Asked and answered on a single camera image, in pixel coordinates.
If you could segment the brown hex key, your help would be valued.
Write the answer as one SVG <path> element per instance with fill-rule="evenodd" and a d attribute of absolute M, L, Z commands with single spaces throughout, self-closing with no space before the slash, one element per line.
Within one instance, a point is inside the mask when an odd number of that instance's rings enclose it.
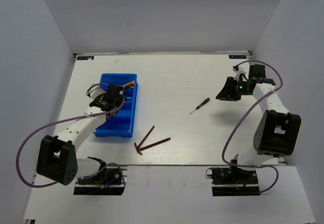
<path fill-rule="evenodd" d="M 139 144 L 134 143 L 134 147 L 136 149 L 136 152 L 140 155 L 142 155 L 141 151 L 140 151 L 140 147 L 142 146 L 142 144 L 145 142 L 145 140 L 148 138 L 148 136 L 151 134 L 151 132 L 154 130 L 155 126 L 152 126 L 152 128 L 148 131 L 148 133 L 144 136 L 144 138 L 140 141 Z"/>
<path fill-rule="evenodd" d="M 136 143 L 134 143 L 134 146 L 135 146 L 135 149 L 136 149 L 137 153 L 139 155 L 142 155 L 142 151 L 147 150 L 147 149 L 152 148 L 152 147 L 155 147 L 157 145 L 163 144 L 163 143 L 168 142 L 170 140 L 171 140 L 171 138 L 169 137 L 169 138 L 165 138 L 163 140 L 160 140 L 158 142 L 152 143 L 152 144 L 144 146 L 144 147 L 139 147 L 139 145 L 137 145 Z"/>

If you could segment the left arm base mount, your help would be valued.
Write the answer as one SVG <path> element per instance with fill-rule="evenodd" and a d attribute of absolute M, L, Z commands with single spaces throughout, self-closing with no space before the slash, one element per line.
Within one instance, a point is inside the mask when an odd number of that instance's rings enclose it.
<path fill-rule="evenodd" d="M 127 180 L 127 168 L 108 166 L 98 176 L 77 179 L 73 194 L 76 196 L 121 196 Z"/>

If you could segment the blue compartment bin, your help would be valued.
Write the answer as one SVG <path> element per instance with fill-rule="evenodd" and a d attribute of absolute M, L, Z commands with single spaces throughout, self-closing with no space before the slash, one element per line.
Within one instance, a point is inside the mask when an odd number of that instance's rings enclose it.
<path fill-rule="evenodd" d="M 103 73 L 100 79 L 100 83 L 118 86 L 122 86 L 130 81 L 135 81 L 134 88 L 124 89 L 124 94 L 133 99 L 125 100 L 118 113 L 95 130 L 95 136 L 124 138 L 131 138 L 133 136 L 138 90 L 137 75 L 134 73 Z"/>

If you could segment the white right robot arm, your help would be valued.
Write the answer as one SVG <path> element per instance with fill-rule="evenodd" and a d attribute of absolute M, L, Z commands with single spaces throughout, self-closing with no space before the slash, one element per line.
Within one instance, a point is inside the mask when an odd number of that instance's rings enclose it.
<path fill-rule="evenodd" d="M 274 80 L 267 78 L 265 67 L 265 63 L 253 64 L 249 71 L 245 71 L 239 64 L 234 66 L 235 76 L 226 79 L 223 89 L 216 96 L 217 100 L 235 102 L 241 100 L 242 96 L 252 95 L 256 100 L 232 130 L 225 147 L 228 147 L 239 126 L 255 107 L 259 106 L 263 114 L 252 146 L 231 161 L 224 161 L 231 166 L 228 175 L 236 183 L 246 178 L 247 171 L 259 168 L 268 160 L 290 156 L 300 130 L 301 117 L 291 113 L 279 98 L 278 91 L 283 81 L 276 85 Z"/>

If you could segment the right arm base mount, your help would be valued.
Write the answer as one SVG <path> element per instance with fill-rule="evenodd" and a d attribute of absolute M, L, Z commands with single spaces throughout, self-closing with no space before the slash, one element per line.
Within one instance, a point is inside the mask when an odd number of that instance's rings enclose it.
<path fill-rule="evenodd" d="M 237 167 L 210 167 L 206 177 L 212 180 L 213 197 L 259 196 L 259 181 L 256 171 Z"/>

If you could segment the black table label right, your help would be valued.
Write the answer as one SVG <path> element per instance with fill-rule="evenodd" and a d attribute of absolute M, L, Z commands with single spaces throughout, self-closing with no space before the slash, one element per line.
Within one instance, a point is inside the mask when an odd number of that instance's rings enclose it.
<path fill-rule="evenodd" d="M 246 59 L 246 55 L 228 55 L 229 59 Z"/>

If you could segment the slim black-green precision screwdriver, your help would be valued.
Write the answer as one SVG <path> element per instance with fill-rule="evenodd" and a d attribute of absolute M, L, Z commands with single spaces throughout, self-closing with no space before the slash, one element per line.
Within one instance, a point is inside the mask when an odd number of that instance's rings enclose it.
<path fill-rule="evenodd" d="M 203 102 L 201 102 L 191 113 L 190 113 L 190 115 L 193 113 L 193 112 L 195 112 L 195 111 L 197 111 L 197 110 L 199 110 L 201 107 L 203 107 L 204 105 L 206 105 L 208 102 L 210 101 L 210 98 L 206 98 Z"/>

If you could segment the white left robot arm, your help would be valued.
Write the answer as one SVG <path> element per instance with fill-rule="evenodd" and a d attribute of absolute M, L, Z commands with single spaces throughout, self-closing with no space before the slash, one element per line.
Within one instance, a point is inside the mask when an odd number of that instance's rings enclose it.
<path fill-rule="evenodd" d="M 87 94 L 93 101 L 84 114 L 73 119 L 73 123 L 57 135 L 45 136 L 40 144 L 37 174 L 62 185 L 70 184 L 75 178 L 91 178 L 101 183 L 107 177 L 102 160 L 94 157 L 78 159 L 76 153 L 99 126 L 122 108 L 126 99 L 124 87 L 108 84 L 104 91 L 93 85 Z"/>

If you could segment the black table label left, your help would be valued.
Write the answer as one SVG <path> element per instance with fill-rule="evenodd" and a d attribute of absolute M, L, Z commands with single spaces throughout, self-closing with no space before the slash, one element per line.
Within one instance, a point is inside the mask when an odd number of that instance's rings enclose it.
<path fill-rule="evenodd" d="M 77 60 L 87 61 L 87 60 L 94 60 L 94 56 L 77 56 Z"/>

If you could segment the black table label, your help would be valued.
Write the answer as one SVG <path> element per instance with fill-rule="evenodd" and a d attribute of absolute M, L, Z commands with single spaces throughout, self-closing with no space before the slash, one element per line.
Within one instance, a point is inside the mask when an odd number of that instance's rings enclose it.
<path fill-rule="evenodd" d="M 94 56 L 77 56 L 77 60 L 87 61 L 87 60 L 94 60 Z"/>
<path fill-rule="evenodd" d="M 246 55 L 228 55 L 229 59 L 246 59 Z"/>

